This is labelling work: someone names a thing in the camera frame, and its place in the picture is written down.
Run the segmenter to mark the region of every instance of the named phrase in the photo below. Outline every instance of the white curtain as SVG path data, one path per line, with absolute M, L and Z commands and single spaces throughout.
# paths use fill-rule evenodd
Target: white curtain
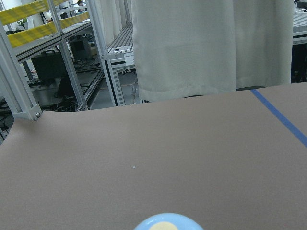
M 107 46 L 118 36 L 126 26 L 126 12 L 123 0 L 97 0 L 98 16 L 103 22 Z
M 292 6 L 284 0 L 132 0 L 140 98 L 290 83 Z

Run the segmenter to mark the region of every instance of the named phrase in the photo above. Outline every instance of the blue tape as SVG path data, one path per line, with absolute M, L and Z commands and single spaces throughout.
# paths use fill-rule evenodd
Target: blue tape
M 278 109 L 274 107 L 259 91 L 257 90 L 251 90 L 251 92 L 259 99 L 259 101 L 264 104 L 272 114 L 275 115 L 275 117 L 278 118 L 278 120 L 283 123 L 284 126 L 288 128 L 288 130 L 293 133 L 294 136 L 296 136 L 299 141 L 305 145 L 307 148 L 307 137 L 295 126 L 289 121 L 281 112 L 279 112 Z

